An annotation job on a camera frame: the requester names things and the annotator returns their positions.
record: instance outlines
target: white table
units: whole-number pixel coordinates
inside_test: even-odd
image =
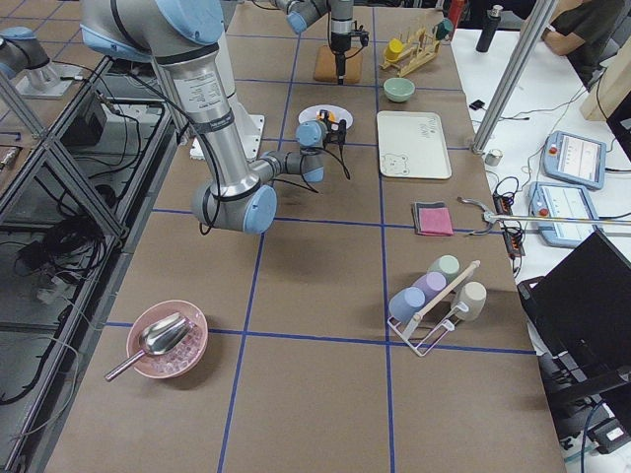
[[[517,32],[497,32],[487,53],[475,50],[480,31],[457,30],[452,48],[462,88],[467,102],[482,100],[488,105],[504,73],[511,53],[518,42]],[[574,72],[566,57],[554,55],[547,46],[540,42],[536,45],[515,90],[502,113],[502,116],[514,116],[521,111],[549,109],[577,98],[569,105],[559,106],[553,111],[538,111],[522,114],[527,121],[500,121],[489,140],[486,150],[499,149],[503,152],[502,162],[494,168],[487,167],[500,178],[513,175],[526,182],[527,158],[530,158],[532,177],[535,180],[559,182],[547,177],[539,169],[540,148],[552,131],[562,130],[611,144],[613,134],[603,121],[587,121],[579,110],[588,96],[583,84]],[[469,110],[474,128],[484,116],[484,110]],[[614,169],[631,169],[631,163],[617,141],[607,154],[606,164]],[[489,185],[495,187],[497,178],[489,174]],[[631,174],[615,175],[608,172],[604,189],[592,191],[591,197],[600,216],[620,215],[631,212]],[[502,191],[513,190],[514,184],[507,182]],[[513,212],[527,215],[527,187],[516,198]],[[631,259],[631,230],[627,227],[607,226],[605,233],[622,253]],[[542,276],[548,273],[563,259],[569,249],[547,245],[539,234],[528,233],[525,241],[526,257],[522,262],[522,271],[518,281]]]

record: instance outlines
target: white plate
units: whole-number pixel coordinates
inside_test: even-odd
[[[305,108],[298,115],[298,122],[305,123],[310,120],[317,120],[317,115],[320,110],[331,111],[335,117],[335,122],[339,123],[339,120],[346,120],[346,129],[348,130],[353,124],[353,115],[348,110],[337,105],[314,105],[309,108]]]

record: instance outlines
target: purple cup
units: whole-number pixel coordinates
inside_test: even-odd
[[[412,287],[423,291],[425,300],[430,301],[438,295],[447,286],[447,278],[438,271],[430,271],[429,273],[418,278]]]

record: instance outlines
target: pink cloth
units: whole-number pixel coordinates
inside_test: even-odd
[[[452,218],[447,207],[419,209],[420,235],[450,237],[454,234]]]

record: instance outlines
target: folded towel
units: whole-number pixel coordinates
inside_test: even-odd
[[[412,214],[418,235],[450,237],[454,234],[452,218],[445,202],[414,202]]]

